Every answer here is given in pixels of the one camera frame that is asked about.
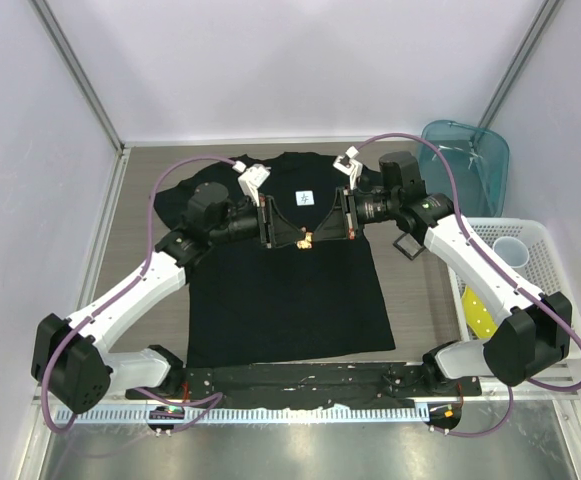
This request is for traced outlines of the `red gold brooch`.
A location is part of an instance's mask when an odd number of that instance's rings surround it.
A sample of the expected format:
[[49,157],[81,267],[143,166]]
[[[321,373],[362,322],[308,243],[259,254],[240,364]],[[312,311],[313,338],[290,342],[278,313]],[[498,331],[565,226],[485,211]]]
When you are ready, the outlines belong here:
[[313,233],[305,231],[304,238],[296,242],[296,246],[300,250],[308,250],[313,248]]

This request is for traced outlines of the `black t-shirt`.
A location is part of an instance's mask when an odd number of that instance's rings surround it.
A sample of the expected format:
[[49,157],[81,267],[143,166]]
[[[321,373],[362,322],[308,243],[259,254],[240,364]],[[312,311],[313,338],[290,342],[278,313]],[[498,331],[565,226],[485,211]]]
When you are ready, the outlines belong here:
[[[271,169],[260,192],[281,214],[315,229],[347,178],[334,157],[283,153],[268,160],[237,157]],[[156,215],[168,229],[180,220],[195,187],[224,185],[242,197],[229,165],[215,163],[156,195]],[[295,192],[312,190],[315,205],[296,205]],[[338,357],[396,348],[369,242],[319,242],[312,249],[264,250],[254,241],[217,246],[189,277],[191,368],[217,368]]]

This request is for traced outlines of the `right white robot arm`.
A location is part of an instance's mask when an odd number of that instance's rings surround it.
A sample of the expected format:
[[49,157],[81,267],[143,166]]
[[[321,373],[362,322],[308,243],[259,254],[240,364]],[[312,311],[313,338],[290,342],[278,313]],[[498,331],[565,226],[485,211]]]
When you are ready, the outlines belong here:
[[338,189],[312,240],[353,240],[365,225],[393,220],[459,275],[496,324],[488,339],[450,342],[426,354],[421,380],[427,391],[445,394],[469,376],[493,376],[513,387],[568,356],[572,304],[564,294],[547,295],[524,279],[455,213],[446,195],[427,193],[410,153],[381,157],[381,183],[367,187],[360,183],[357,153],[350,148],[334,160],[349,183]]

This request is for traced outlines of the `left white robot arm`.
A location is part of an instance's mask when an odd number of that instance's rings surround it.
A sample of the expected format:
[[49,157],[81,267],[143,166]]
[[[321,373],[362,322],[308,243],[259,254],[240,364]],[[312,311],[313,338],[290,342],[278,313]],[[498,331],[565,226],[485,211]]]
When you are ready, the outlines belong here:
[[93,408],[108,394],[144,388],[175,397],[183,385],[183,363],[161,346],[134,353],[111,347],[140,317],[185,286],[212,247],[258,240],[267,248],[308,246],[312,235],[277,210],[272,197],[233,203],[219,183],[199,185],[180,223],[165,235],[128,277],[90,305],[62,319],[55,314],[37,329],[32,374],[44,394],[73,413]]

